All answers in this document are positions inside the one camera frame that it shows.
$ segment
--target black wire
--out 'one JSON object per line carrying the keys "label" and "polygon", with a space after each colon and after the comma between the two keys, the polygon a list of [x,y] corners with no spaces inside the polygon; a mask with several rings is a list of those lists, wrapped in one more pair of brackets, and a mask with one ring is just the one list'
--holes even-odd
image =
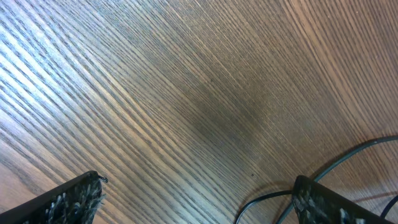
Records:
{"label": "black wire", "polygon": [[380,215],[380,218],[385,219],[388,212],[390,212],[390,209],[394,206],[395,203],[398,202],[398,195],[395,196],[388,204],[387,206],[384,208],[383,212]]}
{"label": "black wire", "polygon": [[271,193],[271,194],[263,195],[261,197],[258,197],[256,199],[250,201],[249,203],[245,204],[244,207],[236,215],[236,219],[235,219],[234,224],[238,224],[239,223],[239,220],[241,219],[243,213],[247,209],[249,209],[251,206],[261,202],[262,200],[266,200],[266,199],[269,199],[269,198],[278,197],[278,196],[282,196],[282,195],[289,195],[289,194],[292,194],[291,190],[283,190],[283,191],[280,191],[280,192],[274,192],[274,193]]}
{"label": "black wire", "polygon": [[[389,136],[389,137],[382,137],[382,138],[376,138],[376,139],[372,139],[369,141],[366,141],[358,146],[355,146],[354,148],[352,148],[351,150],[349,150],[348,152],[344,153],[343,155],[341,155],[339,158],[337,158],[336,160],[334,160],[334,162],[328,163],[325,166],[323,166],[321,168],[321,171],[319,174],[317,174],[314,177],[314,181],[318,182],[322,177],[324,177],[327,173],[329,173],[333,168],[335,168],[336,166],[338,166],[339,164],[341,164],[342,162],[344,162],[345,160],[347,160],[348,158],[350,158],[351,156],[355,155],[356,153],[370,147],[373,146],[375,144],[379,144],[382,142],[389,142],[389,141],[395,141],[398,140],[398,135],[394,135],[394,136]],[[282,212],[282,214],[279,216],[276,224],[281,224],[283,222],[283,220],[287,217],[287,215],[289,214],[289,212],[293,209],[293,204],[292,202],[289,203],[289,205],[285,208],[285,210]]]}

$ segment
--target wood grain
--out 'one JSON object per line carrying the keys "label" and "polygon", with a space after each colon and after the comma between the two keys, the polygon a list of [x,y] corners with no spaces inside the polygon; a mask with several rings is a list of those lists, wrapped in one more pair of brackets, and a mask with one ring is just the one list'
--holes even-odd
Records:
{"label": "wood grain", "polygon": [[[396,1],[0,10],[0,212],[97,170],[109,183],[96,223],[231,223],[244,202],[397,134]],[[380,214],[398,193],[397,146],[374,146],[321,183]],[[288,201],[241,221],[270,223]]]}

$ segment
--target wooden floor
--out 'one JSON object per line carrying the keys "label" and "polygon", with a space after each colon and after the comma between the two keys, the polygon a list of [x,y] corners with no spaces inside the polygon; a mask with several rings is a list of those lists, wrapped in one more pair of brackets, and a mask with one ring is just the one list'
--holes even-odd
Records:
{"label": "wooden floor", "polygon": [[[231,223],[244,202],[398,133],[394,0],[0,9],[0,212],[97,170],[109,183],[95,223]],[[397,147],[321,183],[380,214],[398,194]],[[242,223],[270,223],[288,201]]]}

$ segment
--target black object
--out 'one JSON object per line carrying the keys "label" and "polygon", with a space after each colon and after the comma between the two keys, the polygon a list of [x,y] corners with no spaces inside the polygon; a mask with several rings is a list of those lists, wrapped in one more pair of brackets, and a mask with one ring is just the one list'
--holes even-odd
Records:
{"label": "black object", "polygon": [[391,224],[303,175],[296,178],[292,202],[300,224]]}
{"label": "black object", "polygon": [[96,171],[88,171],[16,208],[0,214],[1,224],[93,222],[102,195]]}
{"label": "black object", "polygon": [[[358,152],[361,152],[364,149],[367,149],[367,148],[369,148],[369,147],[371,147],[371,146],[373,146],[375,144],[380,144],[380,143],[383,143],[383,142],[396,141],[396,140],[398,140],[398,135],[376,138],[376,139],[368,140],[368,141],[366,141],[366,142],[364,142],[362,144],[359,144],[359,145],[351,148],[350,150],[346,151],[342,155],[338,156],[336,159],[333,159],[331,162],[325,164],[317,173],[314,174],[313,180],[315,182],[318,182],[322,177],[324,177],[327,173],[329,173],[329,171],[331,171],[336,166],[338,166],[339,164],[341,164],[345,160],[349,159],[351,156],[355,155]],[[245,206],[243,206],[242,209],[240,209],[240,211],[236,215],[234,224],[238,224],[239,223],[239,220],[242,217],[243,213],[249,207],[251,207],[255,203],[258,203],[258,202],[260,202],[262,200],[280,196],[281,192],[274,192],[274,193],[271,193],[271,194],[267,194],[267,195],[255,198],[254,200],[252,200],[249,203],[245,204]],[[389,210],[392,208],[392,206],[396,202],[398,202],[398,196],[394,197],[388,203],[388,205],[385,207],[385,209],[383,210],[383,212],[381,214],[381,218],[382,219],[385,219],[385,217],[388,214]],[[278,220],[276,221],[276,224],[281,224],[283,222],[283,220],[286,218],[286,216],[289,214],[291,209],[293,209],[293,203],[292,202],[289,203],[289,205],[285,208],[285,210],[279,216]]]}

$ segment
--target textured black material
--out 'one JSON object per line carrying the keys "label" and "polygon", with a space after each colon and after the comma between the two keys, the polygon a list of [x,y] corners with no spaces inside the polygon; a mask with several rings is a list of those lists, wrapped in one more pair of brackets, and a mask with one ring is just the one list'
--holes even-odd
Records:
{"label": "textured black material", "polygon": [[1,224],[59,224],[93,222],[102,187],[96,171],[89,171],[16,208],[0,214]]}
{"label": "textured black material", "polygon": [[292,202],[300,224],[391,223],[302,175],[294,183]]}

